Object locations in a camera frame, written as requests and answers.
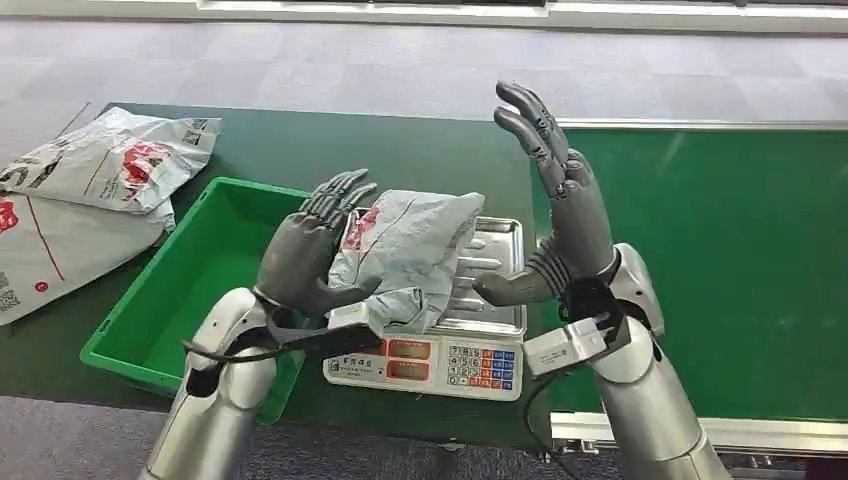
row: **red logo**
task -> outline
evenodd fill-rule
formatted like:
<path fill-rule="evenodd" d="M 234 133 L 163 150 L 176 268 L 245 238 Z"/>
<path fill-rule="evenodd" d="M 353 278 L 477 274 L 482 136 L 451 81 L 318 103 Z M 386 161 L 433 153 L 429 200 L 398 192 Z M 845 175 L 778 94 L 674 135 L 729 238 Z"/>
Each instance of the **red logo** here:
<path fill-rule="evenodd" d="M 365 232 L 374 228 L 377 224 L 377 215 L 380 214 L 380 209 L 371 207 L 365 212 L 356 224 L 351 227 L 347 235 L 342 239 L 342 248 L 345 250 L 359 250 L 362 248 L 362 236 Z"/>
<path fill-rule="evenodd" d="M 167 160 L 171 152 L 164 145 L 140 141 L 124 152 L 124 168 L 127 170 L 127 180 L 131 185 L 141 186 L 150 180 L 150 174 L 159 164 Z M 132 188 L 129 198 L 132 198 L 138 188 Z"/>
<path fill-rule="evenodd" d="M 18 224 L 18 217 L 15 216 L 15 204 L 0 200 L 0 233 L 9 230 Z"/>

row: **gray carpet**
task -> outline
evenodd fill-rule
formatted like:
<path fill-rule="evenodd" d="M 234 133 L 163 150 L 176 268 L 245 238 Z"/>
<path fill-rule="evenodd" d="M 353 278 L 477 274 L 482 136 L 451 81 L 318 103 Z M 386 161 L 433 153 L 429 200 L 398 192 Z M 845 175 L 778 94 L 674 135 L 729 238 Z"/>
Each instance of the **gray carpet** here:
<path fill-rule="evenodd" d="M 0 166 L 107 101 L 489 118 L 848 120 L 848 39 L 343 24 L 0 21 Z M 0 478 L 134 479 L 159 414 L 0 398 Z M 573 459 L 619 478 L 617 457 Z M 564 478 L 521 452 L 262 428 L 244 479 Z"/>

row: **scale keypad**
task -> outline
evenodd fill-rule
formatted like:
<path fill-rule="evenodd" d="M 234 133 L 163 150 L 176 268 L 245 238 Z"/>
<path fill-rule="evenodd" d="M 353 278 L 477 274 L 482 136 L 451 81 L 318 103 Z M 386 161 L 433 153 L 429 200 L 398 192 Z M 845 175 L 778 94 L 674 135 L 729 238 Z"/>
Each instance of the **scale keypad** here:
<path fill-rule="evenodd" d="M 448 347 L 448 385 L 512 390 L 515 352 L 462 345 Z"/>

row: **qr code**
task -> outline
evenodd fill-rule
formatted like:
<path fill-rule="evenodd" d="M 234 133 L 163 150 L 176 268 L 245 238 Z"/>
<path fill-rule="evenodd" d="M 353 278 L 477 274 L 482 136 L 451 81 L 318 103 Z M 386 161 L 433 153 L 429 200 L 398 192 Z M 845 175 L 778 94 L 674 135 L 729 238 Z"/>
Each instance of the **qr code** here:
<path fill-rule="evenodd" d="M 9 310 L 21 304 L 14 290 L 6 290 L 0 292 L 0 313 L 8 312 Z"/>
<path fill-rule="evenodd" d="M 191 145 L 197 145 L 200 143 L 200 132 L 192 132 L 191 130 L 186 130 L 185 136 L 183 136 L 183 142 L 189 143 Z"/>

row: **green table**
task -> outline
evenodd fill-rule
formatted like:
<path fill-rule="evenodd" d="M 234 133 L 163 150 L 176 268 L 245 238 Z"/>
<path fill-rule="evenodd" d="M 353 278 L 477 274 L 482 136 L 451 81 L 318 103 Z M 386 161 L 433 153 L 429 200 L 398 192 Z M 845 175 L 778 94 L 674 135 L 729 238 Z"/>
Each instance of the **green table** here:
<path fill-rule="evenodd" d="M 178 218 L 214 177 L 309 189 L 368 167 L 382 188 L 486 195 L 484 214 L 547 228 L 535 175 L 492 122 L 124 105 L 166 117 L 220 116 L 209 167 L 173 197 Z M 687 127 L 567 128 L 592 161 L 617 240 L 645 256 L 668 334 L 663 346 L 699 414 L 754 419 L 848 418 L 848 133 Z M 167 409 L 77 354 L 143 268 L 142 255 L 13 325 L 0 395 Z M 529 336 L 556 325 L 531 307 Z M 529 380 L 524 391 L 529 391 Z M 307 362 L 283 421 L 388 435 L 533 448 L 516 403 L 332 386 Z M 597 411 L 588 375 L 555 384 L 533 418 Z"/>

